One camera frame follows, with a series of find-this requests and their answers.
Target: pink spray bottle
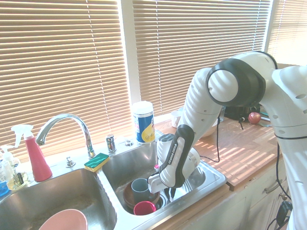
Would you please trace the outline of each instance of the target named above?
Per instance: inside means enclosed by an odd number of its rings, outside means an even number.
[[[31,132],[32,129],[32,125],[17,125],[11,128],[16,134],[15,148],[19,146],[21,137],[24,136],[25,145],[32,165],[34,180],[40,182],[51,177],[52,172],[46,163],[42,150],[35,141],[35,137]]]

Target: kitchen sink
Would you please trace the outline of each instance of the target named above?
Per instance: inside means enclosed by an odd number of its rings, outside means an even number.
[[[89,230],[115,227],[115,209],[97,174],[77,169],[23,188],[2,200],[0,229],[38,230],[49,217],[68,208],[85,214]]]
[[[161,135],[156,130],[156,138]],[[154,173],[158,159],[156,142],[132,141],[132,146],[116,143],[117,151],[97,172],[84,169],[88,161],[84,154],[73,158],[72,168],[65,168],[66,162],[61,161],[51,167],[52,178],[0,197],[0,229],[38,230],[55,213],[74,208],[85,214],[88,230],[151,230],[226,183],[223,174],[201,161],[174,199],[161,191],[154,213],[133,215],[123,190],[133,180]],[[106,147],[95,151],[108,153]]]
[[[118,216],[127,216],[133,223],[131,227],[126,226],[126,229],[153,229],[226,183],[223,174],[201,161],[183,186],[176,189],[174,199],[170,201],[164,191],[161,191],[156,205],[157,211],[145,216],[135,216],[124,201],[123,191],[133,180],[148,178],[155,173],[154,166],[158,162],[156,142],[146,145],[134,144],[132,147],[126,147],[121,143],[118,150],[120,152],[110,157],[102,171],[111,186],[112,191],[108,191],[108,195],[112,194],[119,203],[116,206]]]
[[[140,145],[136,149],[125,152],[125,154],[111,157],[111,160],[103,167],[103,172],[110,182],[118,200],[123,208],[131,214],[133,214],[133,210],[126,205],[123,199],[123,191],[131,181],[137,178],[147,179],[151,174],[156,172],[154,169],[154,166],[158,162],[156,150],[156,142],[148,145]],[[174,200],[181,198],[205,182],[206,173],[202,165],[203,163],[186,180],[183,186],[176,190]],[[162,191],[157,208],[162,208],[169,203],[170,201]]]

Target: canister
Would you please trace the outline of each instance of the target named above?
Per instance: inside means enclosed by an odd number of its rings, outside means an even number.
[[[136,139],[141,144],[151,143],[154,135],[154,108],[151,102],[141,101],[132,105]]]

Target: dish soap bottle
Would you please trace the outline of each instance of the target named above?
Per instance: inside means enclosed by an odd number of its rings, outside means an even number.
[[[11,128],[16,134],[15,148],[20,144],[21,137],[24,136],[25,145],[27,147],[34,180],[37,182],[44,181],[52,176],[52,172],[46,163],[42,150],[35,142],[35,137],[31,130],[31,125],[17,125]]]
[[[8,149],[14,148],[14,146],[4,145],[0,148],[4,151],[1,165],[6,177],[7,186],[10,190],[18,190],[29,183],[28,174],[22,169],[20,160],[13,157],[8,151]]]
[[[0,160],[0,197],[4,196],[9,192],[9,188],[7,186],[6,177],[4,175],[2,160]]]

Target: apple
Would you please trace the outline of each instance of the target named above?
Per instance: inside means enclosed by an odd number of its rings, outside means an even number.
[[[261,115],[259,113],[256,113],[256,112],[251,112],[248,115],[248,120],[249,120],[250,123],[255,125],[261,120]]]

